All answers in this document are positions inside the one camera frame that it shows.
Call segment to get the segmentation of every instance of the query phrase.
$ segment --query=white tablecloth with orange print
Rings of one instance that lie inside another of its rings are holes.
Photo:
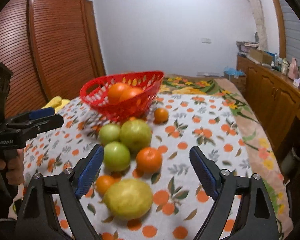
[[[236,170],[239,176],[251,176],[248,155],[237,130],[234,117],[222,98],[193,95],[159,95],[152,104],[169,111],[169,121],[153,123],[150,112],[147,122],[153,130],[151,146],[163,156],[161,172],[140,174],[135,161],[130,169],[113,173],[118,180],[135,177],[147,182],[154,193],[150,212],[139,220],[120,221],[108,211],[102,198],[91,186],[80,200],[87,217],[103,240],[124,239],[193,239],[213,200],[207,197],[189,161],[189,150],[199,146],[204,154],[221,169]],[[25,149],[25,184],[37,171],[44,176],[59,174],[66,167],[88,155],[98,143],[95,131],[107,123],[102,116],[76,98],[59,113],[65,123],[56,129],[38,135]],[[58,195],[54,195],[60,224],[70,236]],[[233,208],[221,238],[230,234],[240,199],[234,198]]]

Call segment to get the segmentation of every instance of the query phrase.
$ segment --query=metal screw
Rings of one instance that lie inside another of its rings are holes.
[[[33,178],[34,179],[38,179],[38,178],[40,178],[41,177],[41,174],[40,173],[35,173],[34,175],[33,175]]]
[[[73,172],[73,169],[72,168],[66,168],[63,172],[65,174],[71,174]]]
[[[228,171],[227,169],[224,169],[224,170],[221,171],[221,174],[223,176],[228,176],[230,174],[230,171]]]
[[[253,174],[254,179],[261,179],[261,176],[258,173]]]

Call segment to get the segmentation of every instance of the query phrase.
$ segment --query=basket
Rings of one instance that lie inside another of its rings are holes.
[[[111,121],[118,122],[131,116],[139,117],[149,110],[153,99],[160,90],[163,76],[162,71],[147,71],[98,77],[82,87],[80,98]],[[111,105],[108,101],[108,90],[117,82],[140,87],[143,92],[133,98]]]

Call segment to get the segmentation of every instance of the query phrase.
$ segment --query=blue textured pad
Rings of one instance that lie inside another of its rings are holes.
[[[202,158],[200,158],[199,154],[192,149],[190,150],[190,162],[204,191],[208,196],[212,197],[212,199],[216,201],[219,196],[216,179],[213,177]]]
[[[31,113],[29,113],[29,119],[30,120],[35,120],[35,119],[47,117],[47,116],[50,116],[50,115],[54,115],[54,108],[53,107],[48,107],[48,108],[32,111]]]
[[[75,192],[75,195],[77,197],[82,197],[83,195],[86,195],[90,189],[90,186],[95,179],[95,176],[97,172],[100,169],[100,166],[103,162],[103,147],[100,146],[91,160],[89,161],[88,165],[85,167],[83,172],[80,174],[80,177],[78,179],[78,187]]]

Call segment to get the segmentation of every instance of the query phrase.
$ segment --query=person's arm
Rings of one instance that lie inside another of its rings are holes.
[[[6,177],[10,185],[18,186],[23,183],[23,171],[24,171],[24,154],[23,149],[18,150],[18,156],[15,159],[10,160],[7,163],[8,172]],[[0,170],[3,170],[6,163],[0,159]],[[9,214],[9,207],[12,204],[13,198],[15,196],[8,197],[3,191],[0,190],[0,218],[7,218]]]

